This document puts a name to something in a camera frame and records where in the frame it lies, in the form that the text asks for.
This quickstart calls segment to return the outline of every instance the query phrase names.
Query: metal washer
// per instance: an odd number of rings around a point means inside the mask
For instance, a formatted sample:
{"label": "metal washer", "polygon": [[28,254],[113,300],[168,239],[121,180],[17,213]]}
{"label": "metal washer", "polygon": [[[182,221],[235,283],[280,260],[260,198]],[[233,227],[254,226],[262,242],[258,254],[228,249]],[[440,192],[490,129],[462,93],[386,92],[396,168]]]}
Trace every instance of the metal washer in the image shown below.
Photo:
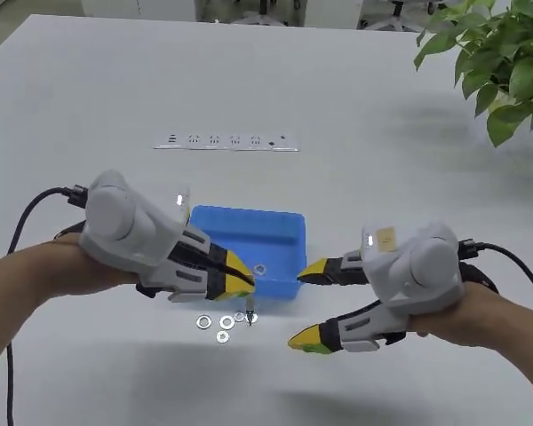
{"label": "metal washer", "polygon": [[235,320],[235,322],[243,322],[245,321],[245,312],[235,312],[233,314],[233,319]]}
{"label": "metal washer", "polygon": [[230,330],[235,326],[235,319],[231,315],[225,315],[219,320],[219,325],[224,330]]}
{"label": "metal washer", "polygon": [[201,330],[207,330],[209,327],[211,327],[211,318],[209,315],[200,315],[197,317],[195,324]]}
{"label": "metal washer", "polygon": [[255,266],[252,268],[252,271],[255,275],[264,275],[267,273],[267,267],[263,264],[255,264]]}
{"label": "metal washer", "polygon": [[227,343],[229,341],[229,333],[225,330],[221,330],[217,333],[217,341],[219,343]]}

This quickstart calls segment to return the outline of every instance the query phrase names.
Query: blue plastic tray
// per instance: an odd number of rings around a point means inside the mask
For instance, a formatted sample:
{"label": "blue plastic tray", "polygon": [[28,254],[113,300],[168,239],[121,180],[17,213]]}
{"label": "blue plastic tray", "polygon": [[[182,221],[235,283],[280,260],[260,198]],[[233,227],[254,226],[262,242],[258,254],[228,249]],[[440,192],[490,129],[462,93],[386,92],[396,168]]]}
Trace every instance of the blue plastic tray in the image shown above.
{"label": "blue plastic tray", "polygon": [[211,240],[230,249],[253,268],[266,267],[255,275],[259,297],[291,300],[301,283],[296,281],[306,267],[306,225],[298,213],[196,206],[189,222]]}

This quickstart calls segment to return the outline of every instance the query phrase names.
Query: human hand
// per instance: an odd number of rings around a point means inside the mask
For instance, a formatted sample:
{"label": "human hand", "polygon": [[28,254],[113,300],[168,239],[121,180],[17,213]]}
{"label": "human hand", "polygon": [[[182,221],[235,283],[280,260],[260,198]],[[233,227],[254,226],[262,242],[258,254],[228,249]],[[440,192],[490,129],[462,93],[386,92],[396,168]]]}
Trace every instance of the human hand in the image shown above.
{"label": "human hand", "polygon": [[498,318],[515,304],[482,284],[466,282],[464,285],[465,295],[460,302],[442,312],[411,317],[409,331],[421,336],[432,334],[462,346],[491,348],[495,344]]}
{"label": "human hand", "polygon": [[138,276],[100,264],[79,247],[79,234],[69,233],[34,246],[35,273],[42,302],[56,296],[89,295],[135,283]]}

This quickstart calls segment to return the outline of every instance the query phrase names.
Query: potted plant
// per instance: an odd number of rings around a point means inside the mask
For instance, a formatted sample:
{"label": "potted plant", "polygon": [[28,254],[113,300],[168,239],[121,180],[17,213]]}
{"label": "potted plant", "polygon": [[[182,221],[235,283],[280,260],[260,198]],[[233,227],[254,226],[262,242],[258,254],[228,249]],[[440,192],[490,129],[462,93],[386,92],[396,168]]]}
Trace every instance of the potted plant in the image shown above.
{"label": "potted plant", "polygon": [[454,84],[462,80],[466,99],[477,93],[475,116],[488,114],[489,139],[499,146],[529,117],[533,130],[533,0],[512,0],[499,14],[492,14],[494,3],[464,0],[437,11],[429,28],[445,29],[422,46],[414,63],[418,69],[427,55],[460,49]]}

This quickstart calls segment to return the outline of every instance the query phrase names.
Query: table surface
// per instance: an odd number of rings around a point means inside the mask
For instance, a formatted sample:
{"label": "table surface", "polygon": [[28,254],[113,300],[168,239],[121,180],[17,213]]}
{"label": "table surface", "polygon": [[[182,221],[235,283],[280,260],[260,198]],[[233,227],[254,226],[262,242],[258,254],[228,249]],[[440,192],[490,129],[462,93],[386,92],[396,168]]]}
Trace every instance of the table surface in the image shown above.
{"label": "table surface", "polygon": [[[461,238],[512,249],[533,269],[533,178],[473,146],[454,55],[415,73],[415,36],[143,20],[30,17],[0,47],[0,256],[28,201],[120,170],[158,203],[295,211],[309,260],[360,244],[363,223],[439,217]],[[171,131],[290,132],[302,151],[153,150]],[[83,212],[48,200],[22,245]],[[533,289],[504,258],[476,263],[504,295]],[[530,424],[533,389],[491,351],[411,336],[330,357],[289,336],[374,300],[370,288],[304,287],[228,344],[195,327],[227,304],[170,305],[123,287],[40,309],[14,341],[24,426]],[[0,424],[5,363],[0,359]]]}

